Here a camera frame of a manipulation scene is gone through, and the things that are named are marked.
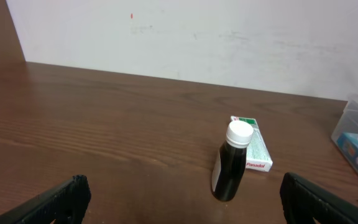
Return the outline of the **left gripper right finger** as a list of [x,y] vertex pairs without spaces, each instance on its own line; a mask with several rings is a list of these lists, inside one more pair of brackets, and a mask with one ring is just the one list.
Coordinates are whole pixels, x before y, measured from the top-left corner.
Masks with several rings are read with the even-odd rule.
[[280,198],[288,224],[358,224],[358,207],[298,174],[285,173]]

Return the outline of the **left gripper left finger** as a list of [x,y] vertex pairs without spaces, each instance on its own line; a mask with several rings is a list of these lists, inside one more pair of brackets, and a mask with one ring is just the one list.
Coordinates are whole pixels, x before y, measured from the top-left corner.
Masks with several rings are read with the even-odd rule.
[[75,175],[0,215],[0,223],[81,223],[91,191],[85,175]]

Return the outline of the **white green Panadol box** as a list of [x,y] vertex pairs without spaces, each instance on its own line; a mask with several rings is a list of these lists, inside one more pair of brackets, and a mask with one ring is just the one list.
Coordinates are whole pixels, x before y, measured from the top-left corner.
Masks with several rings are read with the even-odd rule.
[[246,169],[269,172],[272,168],[273,161],[260,132],[257,120],[254,118],[231,116],[231,121],[246,122],[254,129],[252,140],[247,147]]

